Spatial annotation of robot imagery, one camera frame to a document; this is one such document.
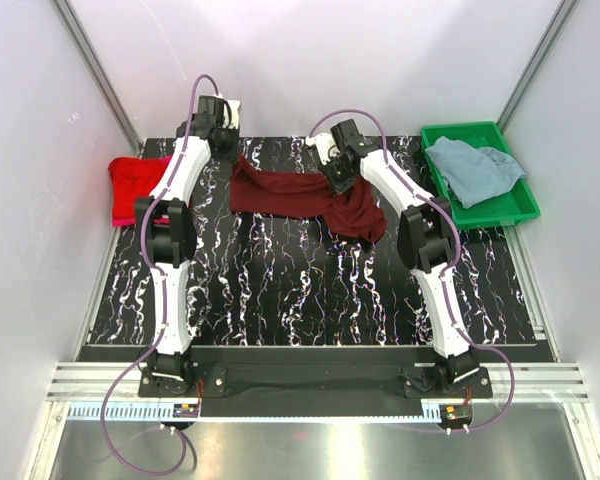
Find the dark red t-shirt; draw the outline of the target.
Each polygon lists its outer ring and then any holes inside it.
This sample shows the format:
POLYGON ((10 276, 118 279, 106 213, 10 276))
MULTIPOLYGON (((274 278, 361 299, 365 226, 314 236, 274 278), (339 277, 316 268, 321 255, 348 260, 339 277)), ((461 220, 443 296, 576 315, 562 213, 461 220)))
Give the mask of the dark red t-shirt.
POLYGON ((321 217, 332 233, 370 243, 379 241, 387 227, 371 184, 362 178, 347 192, 334 194, 320 173, 258 170, 244 156, 232 167, 229 207, 236 213, 321 217))

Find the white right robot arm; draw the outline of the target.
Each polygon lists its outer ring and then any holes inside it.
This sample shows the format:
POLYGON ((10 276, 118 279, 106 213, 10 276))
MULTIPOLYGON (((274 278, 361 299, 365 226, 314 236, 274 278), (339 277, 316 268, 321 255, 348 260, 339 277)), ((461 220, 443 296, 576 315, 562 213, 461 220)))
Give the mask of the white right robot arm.
POLYGON ((431 322, 434 365, 411 382, 424 394, 465 395, 479 372, 468 334, 460 319, 453 274, 459 236, 447 200, 420 187, 396 162, 386 139, 361 134, 354 120, 334 125, 328 133, 313 132, 307 145, 319 158, 319 169, 332 191, 340 194, 360 179, 389 202, 399 218, 397 251, 415 276, 431 322))

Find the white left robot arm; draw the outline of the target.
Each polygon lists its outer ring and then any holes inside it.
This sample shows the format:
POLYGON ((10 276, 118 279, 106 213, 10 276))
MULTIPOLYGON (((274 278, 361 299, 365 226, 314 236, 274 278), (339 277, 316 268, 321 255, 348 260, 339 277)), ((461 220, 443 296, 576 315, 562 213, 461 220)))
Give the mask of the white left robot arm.
POLYGON ((197 248, 189 202, 210 160, 237 160, 240 110, 238 100, 201 96, 176 139, 163 176, 150 194, 135 201, 138 239, 151 273, 155 306, 154 340, 141 355, 142 397, 185 396, 200 386, 189 353, 186 285, 197 248))

